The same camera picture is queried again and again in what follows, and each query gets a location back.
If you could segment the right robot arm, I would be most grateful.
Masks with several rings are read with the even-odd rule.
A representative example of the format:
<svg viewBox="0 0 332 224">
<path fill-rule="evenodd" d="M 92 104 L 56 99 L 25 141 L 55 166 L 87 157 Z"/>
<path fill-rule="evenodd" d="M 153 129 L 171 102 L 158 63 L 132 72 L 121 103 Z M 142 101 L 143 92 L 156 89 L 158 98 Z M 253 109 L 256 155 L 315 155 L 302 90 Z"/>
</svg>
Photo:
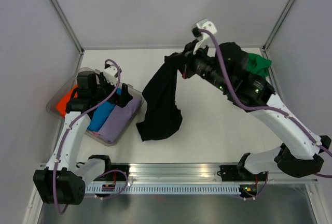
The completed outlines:
<svg viewBox="0 0 332 224">
<path fill-rule="evenodd" d="M 285 106 L 265 77 L 248 71 L 251 54 L 236 43 L 220 44 L 214 57 L 207 52 L 208 47 L 199 48 L 192 42 L 165 60 L 177 62 L 183 78 L 198 75 L 219 88 L 233 105 L 256 117 L 282 141 L 269 151 L 245 153 L 237 164 L 237 175 L 248 180 L 262 172 L 281 171 L 295 178 L 331 178 L 321 173 L 324 159 L 320 155 L 329 152 L 331 138 L 311 132 Z"/>
</svg>

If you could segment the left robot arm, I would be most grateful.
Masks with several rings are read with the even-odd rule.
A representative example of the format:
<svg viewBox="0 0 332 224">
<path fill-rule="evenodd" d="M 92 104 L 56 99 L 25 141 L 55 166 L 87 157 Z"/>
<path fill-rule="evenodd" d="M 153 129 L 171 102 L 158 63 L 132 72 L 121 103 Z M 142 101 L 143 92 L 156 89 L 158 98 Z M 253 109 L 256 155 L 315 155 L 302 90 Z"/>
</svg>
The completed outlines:
<svg viewBox="0 0 332 224">
<path fill-rule="evenodd" d="M 49 109 L 63 117 L 64 126 L 46 166 L 33 175 L 44 203 L 78 205 L 96 180 L 104 181 L 98 197 L 112 198 L 116 185 L 128 182 L 129 167 L 113 165 L 108 155 L 77 161 L 86 134 L 115 144 L 140 108 L 140 93 L 121 82 L 120 73 L 114 66 L 101 72 L 83 68 L 48 103 Z"/>
</svg>

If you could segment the black t shirt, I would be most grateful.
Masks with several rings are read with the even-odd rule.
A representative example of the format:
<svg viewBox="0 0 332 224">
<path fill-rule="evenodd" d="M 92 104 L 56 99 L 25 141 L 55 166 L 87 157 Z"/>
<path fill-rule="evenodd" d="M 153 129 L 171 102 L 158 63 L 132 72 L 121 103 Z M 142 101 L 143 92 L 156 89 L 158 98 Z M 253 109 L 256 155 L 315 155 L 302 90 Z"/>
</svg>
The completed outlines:
<svg viewBox="0 0 332 224">
<path fill-rule="evenodd" d="M 143 90 L 147 103 L 144 120 L 136 124 L 141 140 L 159 141 L 175 134 L 182 124 L 181 110 L 175 102 L 177 72 L 185 63 L 174 63 L 170 55 Z"/>
</svg>

